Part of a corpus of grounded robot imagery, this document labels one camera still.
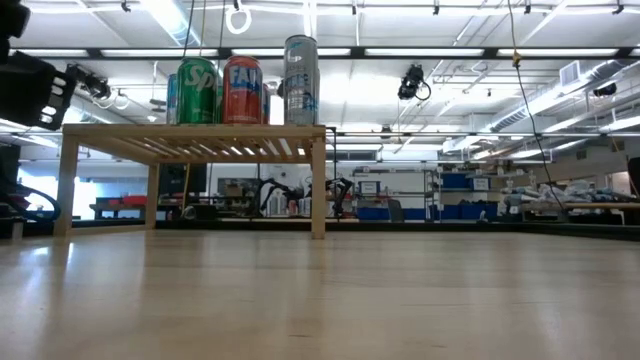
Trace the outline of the slim blue silver can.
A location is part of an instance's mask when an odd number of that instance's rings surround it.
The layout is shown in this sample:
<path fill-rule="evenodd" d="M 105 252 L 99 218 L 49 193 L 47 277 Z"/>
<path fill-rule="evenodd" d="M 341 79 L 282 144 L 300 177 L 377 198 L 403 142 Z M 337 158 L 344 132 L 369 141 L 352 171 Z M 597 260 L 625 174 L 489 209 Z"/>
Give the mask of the slim blue silver can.
<path fill-rule="evenodd" d="M 166 121 L 168 124 L 176 123 L 177 110 L 177 74 L 170 74 L 167 83 L 167 110 Z"/>

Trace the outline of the grey clutter pile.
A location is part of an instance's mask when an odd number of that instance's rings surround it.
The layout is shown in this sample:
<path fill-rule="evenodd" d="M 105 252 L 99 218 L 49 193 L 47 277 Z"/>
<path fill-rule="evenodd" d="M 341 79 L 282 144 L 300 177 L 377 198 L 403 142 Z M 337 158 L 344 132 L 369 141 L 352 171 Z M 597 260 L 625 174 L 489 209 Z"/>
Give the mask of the grey clutter pile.
<path fill-rule="evenodd" d="M 570 181 L 566 185 L 540 184 L 537 187 L 506 187 L 501 190 L 504 195 L 521 202 L 547 203 L 627 203 L 635 202 L 638 197 L 611 188 L 596 188 L 586 180 Z"/>

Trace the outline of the dark machine with red part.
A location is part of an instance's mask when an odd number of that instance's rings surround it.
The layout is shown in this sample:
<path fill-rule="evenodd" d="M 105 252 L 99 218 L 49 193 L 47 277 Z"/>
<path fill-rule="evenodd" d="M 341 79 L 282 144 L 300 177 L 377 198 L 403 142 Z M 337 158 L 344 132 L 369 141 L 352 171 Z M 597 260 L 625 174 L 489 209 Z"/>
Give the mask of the dark machine with red part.
<path fill-rule="evenodd" d="M 50 195 L 18 182 L 20 148 L 0 144 L 0 241 L 51 235 L 60 217 Z"/>

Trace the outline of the black aluminium table frame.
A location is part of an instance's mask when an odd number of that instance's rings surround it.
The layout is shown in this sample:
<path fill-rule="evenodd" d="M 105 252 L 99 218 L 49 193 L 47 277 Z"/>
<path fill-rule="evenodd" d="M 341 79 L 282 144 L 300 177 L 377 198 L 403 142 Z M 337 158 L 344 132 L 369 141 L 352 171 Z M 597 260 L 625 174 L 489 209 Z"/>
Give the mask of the black aluminium table frame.
<path fill-rule="evenodd" d="M 159 230 L 216 230 L 216 231 L 310 231 L 311 223 L 305 219 L 293 220 L 247 220 L 234 221 L 156 221 Z M 23 237 L 50 236 L 53 223 L 26 222 L 21 228 L 17 225 L 4 225 L 8 234 L 16 229 L 22 230 Z M 328 221 L 325 225 L 329 232 L 439 232 L 439 233 L 531 233 L 553 236 L 585 237 L 594 239 L 621 240 L 640 243 L 640 225 L 601 225 L 566 224 L 550 222 L 521 223 L 390 223 L 390 222 L 353 222 Z M 128 232 L 145 230 L 143 220 L 78 220 L 72 222 L 71 230 L 106 232 Z"/>

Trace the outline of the bench with red top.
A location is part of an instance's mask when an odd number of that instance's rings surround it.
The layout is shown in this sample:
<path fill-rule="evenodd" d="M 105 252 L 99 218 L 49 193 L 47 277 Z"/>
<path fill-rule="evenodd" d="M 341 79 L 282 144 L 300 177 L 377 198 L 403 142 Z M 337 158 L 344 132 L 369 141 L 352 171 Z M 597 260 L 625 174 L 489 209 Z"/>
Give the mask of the bench with red top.
<path fill-rule="evenodd" d="M 124 197 L 98 197 L 89 205 L 94 211 L 94 219 L 141 219 L 146 216 L 145 195 L 129 195 Z"/>

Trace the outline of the black monitor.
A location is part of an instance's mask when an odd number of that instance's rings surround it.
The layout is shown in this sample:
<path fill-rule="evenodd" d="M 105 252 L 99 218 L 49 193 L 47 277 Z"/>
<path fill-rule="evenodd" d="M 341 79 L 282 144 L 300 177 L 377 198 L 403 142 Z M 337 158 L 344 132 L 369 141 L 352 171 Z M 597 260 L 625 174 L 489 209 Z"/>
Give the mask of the black monitor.
<path fill-rule="evenodd" d="M 161 164 L 159 194 L 202 193 L 207 190 L 206 164 Z"/>

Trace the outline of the shelving with blue bins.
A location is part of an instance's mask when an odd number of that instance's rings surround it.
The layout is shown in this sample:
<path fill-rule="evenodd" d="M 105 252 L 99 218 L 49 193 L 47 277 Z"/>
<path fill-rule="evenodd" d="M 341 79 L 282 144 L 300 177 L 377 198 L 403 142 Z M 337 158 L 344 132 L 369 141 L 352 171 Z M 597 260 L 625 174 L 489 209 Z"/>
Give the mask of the shelving with blue bins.
<path fill-rule="evenodd" d="M 361 222 L 489 222 L 540 197 L 532 170 L 471 166 L 358 167 L 344 213 Z"/>

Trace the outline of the silver ventilation duct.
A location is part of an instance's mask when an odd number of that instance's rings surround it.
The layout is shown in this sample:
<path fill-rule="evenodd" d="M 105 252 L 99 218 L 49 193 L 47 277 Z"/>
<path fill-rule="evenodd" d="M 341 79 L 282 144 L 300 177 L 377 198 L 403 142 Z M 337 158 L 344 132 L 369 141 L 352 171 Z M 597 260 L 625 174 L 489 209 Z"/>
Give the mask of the silver ventilation duct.
<path fill-rule="evenodd" d="M 640 65 L 640 60 L 576 60 L 559 70 L 559 79 L 495 115 L 483 130 L 500 132 L 505 128 L 538 115 L 567 101 L 571 96 L 594 90 L 630 69 Z"/>

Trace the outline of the wooden background table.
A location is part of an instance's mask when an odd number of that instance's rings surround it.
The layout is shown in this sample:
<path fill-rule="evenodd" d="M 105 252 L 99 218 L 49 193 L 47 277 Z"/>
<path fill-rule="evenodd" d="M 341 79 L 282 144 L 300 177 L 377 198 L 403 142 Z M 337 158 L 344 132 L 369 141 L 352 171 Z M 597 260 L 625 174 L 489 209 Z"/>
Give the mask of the wooden background table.
<path fill-rule="evenodd" d="M 640 203 L 526 203 L 520 206 L 524 221 L 551 221 L 556 223 L 575 222 L 581 217 L 583 223 L 604 224 L 604 218 L 620 216 L 621 225 L 640 226 Z"/>

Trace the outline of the tall silver Celsius can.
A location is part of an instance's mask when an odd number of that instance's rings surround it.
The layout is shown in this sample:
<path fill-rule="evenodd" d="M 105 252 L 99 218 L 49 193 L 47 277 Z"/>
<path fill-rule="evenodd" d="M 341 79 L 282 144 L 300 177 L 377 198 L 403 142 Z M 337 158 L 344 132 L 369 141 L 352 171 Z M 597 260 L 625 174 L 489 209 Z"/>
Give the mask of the tall silver Celsius can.
<path fill-rule="evenodd" d="M 294 35 L 285 42 L 284 123 L 316 125 L 319 114 L 320 75 L 315 39 Z"/>

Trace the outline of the red soda can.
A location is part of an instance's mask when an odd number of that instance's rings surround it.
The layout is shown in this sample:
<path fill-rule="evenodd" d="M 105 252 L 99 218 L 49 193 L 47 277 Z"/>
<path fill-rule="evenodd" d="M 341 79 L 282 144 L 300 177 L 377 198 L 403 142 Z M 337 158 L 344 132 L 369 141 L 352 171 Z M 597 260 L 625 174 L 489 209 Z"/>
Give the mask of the red soda can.
<path fill-rule="evenodd" d="M 259 62 L 249 56 L 230 57 L 223 75 L 222 122 L 227 125 L 260 124 L 262 91 Z"/>

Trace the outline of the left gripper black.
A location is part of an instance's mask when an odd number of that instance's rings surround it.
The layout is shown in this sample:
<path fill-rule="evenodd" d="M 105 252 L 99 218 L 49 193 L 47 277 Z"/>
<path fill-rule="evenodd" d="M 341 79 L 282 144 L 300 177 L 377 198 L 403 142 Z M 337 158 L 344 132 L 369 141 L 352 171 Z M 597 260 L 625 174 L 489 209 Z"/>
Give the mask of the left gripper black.
<path fill-rule="evenodd" d="M 0 64 L 0 118 L 27 127 L 61 128 L 77 81 L 53 65 L 16 51 Z"/>

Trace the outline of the thin black pole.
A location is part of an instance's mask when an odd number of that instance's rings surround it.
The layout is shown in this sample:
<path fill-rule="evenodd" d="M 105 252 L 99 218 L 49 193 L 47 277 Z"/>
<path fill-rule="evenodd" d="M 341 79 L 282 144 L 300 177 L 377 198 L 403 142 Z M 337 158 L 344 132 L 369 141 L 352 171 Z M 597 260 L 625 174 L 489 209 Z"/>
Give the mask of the thin black pole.
<path fill-rule="evenodd" d="M 332 194 L 333 194 L 333 205 L 332 205 L 332 210 L 333 210 L 333 215 L 334 215 L 334 219 L 336 221 L 339 222 L 339 214 L 338 214 L 338 210 L 336 205 L 338 204 L 338 191 L 337 191 L 337 185 L 335 184 L 335 180 L 338 178 L 338 173 L 337 173 L 337 128 L 335 126 L 329 126 L 327 128 L 331 133 L 332 133 L 332 141 L 331 141 L 331 146 L 333 148 L 332 151 L 332 168 L 333 168 L 333 177 L 332 177 L 332 184 L 333 184 L 333 189 L 332 189 Z"/>

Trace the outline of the wooden slatted shelf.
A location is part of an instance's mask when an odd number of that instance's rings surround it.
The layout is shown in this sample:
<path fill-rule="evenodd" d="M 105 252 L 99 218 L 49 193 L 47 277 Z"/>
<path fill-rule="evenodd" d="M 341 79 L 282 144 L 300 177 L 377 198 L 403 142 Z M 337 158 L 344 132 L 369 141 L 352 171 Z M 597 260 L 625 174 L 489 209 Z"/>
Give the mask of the wooden slatted shelf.
<path fill-rule="evenodd" d="M 308 164 L 312 171 L 311 235 L 326 231 L 326 128 L 317 125 L 82 125 L 62 127 L 54 235 L 73 233 L 81 146 L 148 167 L 144 228 L 156 227 L 162 164 Z"/>

